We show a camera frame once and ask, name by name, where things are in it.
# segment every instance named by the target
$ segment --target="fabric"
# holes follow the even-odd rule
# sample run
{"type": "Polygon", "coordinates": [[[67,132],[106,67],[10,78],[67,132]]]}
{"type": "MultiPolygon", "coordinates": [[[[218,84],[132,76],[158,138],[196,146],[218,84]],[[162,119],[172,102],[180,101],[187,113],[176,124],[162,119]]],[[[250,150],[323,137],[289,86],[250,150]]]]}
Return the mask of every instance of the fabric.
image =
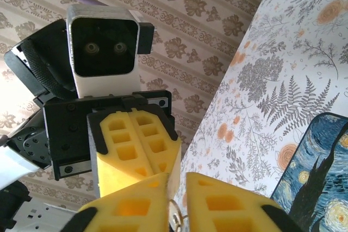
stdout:
{"type": "MultiPolygon", "coordinates": [[[[153,52],[139,58],[143,90],[173,94],[176,130],[186,151],[261,0],[99,0],[138,10],[153,23],[153,52]]],[[[0,0],[0,53],[52,21],[74,0],[0,0]]],[[[0,134],[38,108],[0,58],[0,134]]],[[[78,209],[94,198],[91,173],[53,180],[51,169],[23,178],[42,200],[78,209]]]]}
{"type": "MultiPolygon", "coordinates": [[[[348,0],[262,0],[182,161],[270,196],[310,121],[348,115],[348,0]]],[[[186,212],[185,175],[176,200],[186,212]]]]}

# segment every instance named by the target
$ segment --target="metal ring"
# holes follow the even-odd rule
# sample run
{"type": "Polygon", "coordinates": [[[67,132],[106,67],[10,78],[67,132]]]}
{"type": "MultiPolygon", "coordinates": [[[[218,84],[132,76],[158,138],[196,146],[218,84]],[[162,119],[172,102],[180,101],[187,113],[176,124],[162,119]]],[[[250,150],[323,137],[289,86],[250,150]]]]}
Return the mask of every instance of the metal ring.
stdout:
{"type": "Polygon", "coordinates": [[[182,232],[184,218],[183,218],[183,215],[181,214],[180,208],[179,208],[178,204],[175,202],[175,200],[173,200],[173,199],[169,200],[169,203],[171,203],[172,206],[174,207],[175,213],[170,218],[174,219],[175,232],[182,232]]]}
{"type": "Polygon", "coordinates": [[[116,54],[122,54],[127,50],[127,45],[123,42],[119,42],[114,45],[114,52],[116,54]]]}
{"type": "Polygon", "coordinates": [[[85,51],[88,54],[96,54],[99,52],[99,47],[96,43],[88,43],[87,45],[85,45],[85,51]]]}

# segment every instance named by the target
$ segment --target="botanical print fabric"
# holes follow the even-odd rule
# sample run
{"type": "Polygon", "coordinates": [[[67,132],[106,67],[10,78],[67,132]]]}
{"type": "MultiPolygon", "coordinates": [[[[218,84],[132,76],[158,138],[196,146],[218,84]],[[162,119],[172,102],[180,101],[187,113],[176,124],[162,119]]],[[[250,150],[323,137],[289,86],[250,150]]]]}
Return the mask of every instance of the botanical print fabric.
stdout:
{"type": "MultiPolygon", "coordinates": [[[[141,12],[156,26],[153,52],[139,58],[143,90],[173,94],[176,130],[186,151],[261,0],[99,0],[141,12]]],[[[75,0],[0,0],[0,53],[50,22],[75,0]]],[[[0,58],[0,134],[38,108],[0,58]]],[[[77,209],[93,198],[91,173],[59,182],[50,169],[23,179],[45,201],[77,209]]]]}
{"type": "Polygon", "coordinates": [[[317,114],[348,115],[348,0],[262,0],[182,161],[270,196],[317,114]]]}

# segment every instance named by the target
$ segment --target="black strap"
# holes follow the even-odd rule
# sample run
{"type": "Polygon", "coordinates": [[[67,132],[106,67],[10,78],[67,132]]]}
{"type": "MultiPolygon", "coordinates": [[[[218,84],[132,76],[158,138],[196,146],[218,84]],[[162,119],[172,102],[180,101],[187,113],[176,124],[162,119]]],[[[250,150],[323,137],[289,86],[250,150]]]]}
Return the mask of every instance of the black strap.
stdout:
{"type": "Polygon", "coordinates": [[[32,40],[27,40],[21,45],[22,51],[28,60],[30,69],[35,75],[36,79],[46,90],[51,92],[53,95],[60,99],[75,99],[77,95],[75,92],[72,92],[64,88],[52,73],[49,71],[45,63],[41,60],[37,54],[32,40]]]}

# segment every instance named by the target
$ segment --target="white camera housing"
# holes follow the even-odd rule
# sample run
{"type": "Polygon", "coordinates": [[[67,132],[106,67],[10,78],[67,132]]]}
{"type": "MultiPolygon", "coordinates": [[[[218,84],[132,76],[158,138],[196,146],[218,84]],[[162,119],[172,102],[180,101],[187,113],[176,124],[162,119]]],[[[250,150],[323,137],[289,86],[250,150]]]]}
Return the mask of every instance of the white camera housing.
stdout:
{"type": "MultiPolygon", "coordinates": [[[[74,82],[76,85],[77,93],[79,98],[83,98],[86,96],[93,96],[93,97],[99,97],[99,96],[107,96],[107,95],[129,95],[132,92],[140,91],[140,78],[139,78],[139,68],[138,68],[138,45],[139,45],[139,32],[140,32],[140,25],[139,23],[143,22],[142,15],[137,11],[130,11],[125,8],[119,8],[119,7],[108,7],[108,6],[99,6],[99,5],[84,5],[84,4],[74,4],[71,5],[67,10],[67,38],[68,38],[68,46],[69,46],[69,56],[70,56],[70,65],[74,77],[74,82]],[[77,21],[87,21],[83,22],[81,26],[79,26],[78,30],[80,30],[78,33],[76,33],[77,29],[74,29],[75,24],[77,24],[77,21]],[[104,25],[105,23],[112,23],[111,26],[115,27],[114,29],[110,29],[112,32],[108,32],[108,26],[104,26],[103,29],[100,29],[99,26],[97,27],[96,24],[99,22],[93,23],[93,21],[101,21],[100,23],[104,25]],[[116,34],[115,32],[118,31],[118,23],[120,24],[131,24],[132,25],[132,32],[133,36],[135,37],[129,37],[125,36],[127,35],[124,29],[123,32],[120,31],[119,34],[116,34]],[[130,71],[125,70],[125,73],[123,72],[116,72],[116,73],[100,73],[99,75],[94,75],[93,73],[81,73],[79,63],[85,63],[84,59],[86,61],[89,61],[89,71],[93,71],[93,57],[89,57],[90,53],[96,52],[96,50],[99,52],[99,47],[97,44],[94,44],[92,42],[87,43],[85,45],[85,51],[88,53],[84,53],[84,51],[81,51],[80,48],[79,51],[77,51],[77,44],[80,41],[81,38],[83,38],[85,35],[90,35],[90,37],[95,37],[96,41],[100,40],[100,37],[98,37],[98,33],[95,33],[97,31],[95,30],[104,30],[102,34],[110,34],[111,37],[108,37],[106,35],[106,39],[109,41],[112,38],[122,38],[124,36],[124,42],[130,43],[130,46],[132,46],[132,55],[134,59],[134,66],[130,71]]],[[[120,42],[118,44],[115,44],[114,52],[118,52],[119,50],[122,51],[122,48],[124,47],[123,42],[120,42]]],[[[96,60],[94,62],[98,63],[102,60],[108,60],[109,65],[115,66],[115,69],[117,69],[117,61],[118,58],[110,58],[110,52],[112,52],[113,48],[112,46],[104,47],[103,50],[105,53],[108,53],[104,57],[100,57],[100,55],[96,57],[96,60]]],[[[109,71],[108,67],[112,66],[105,66],[105,70],[109,71]]]]}

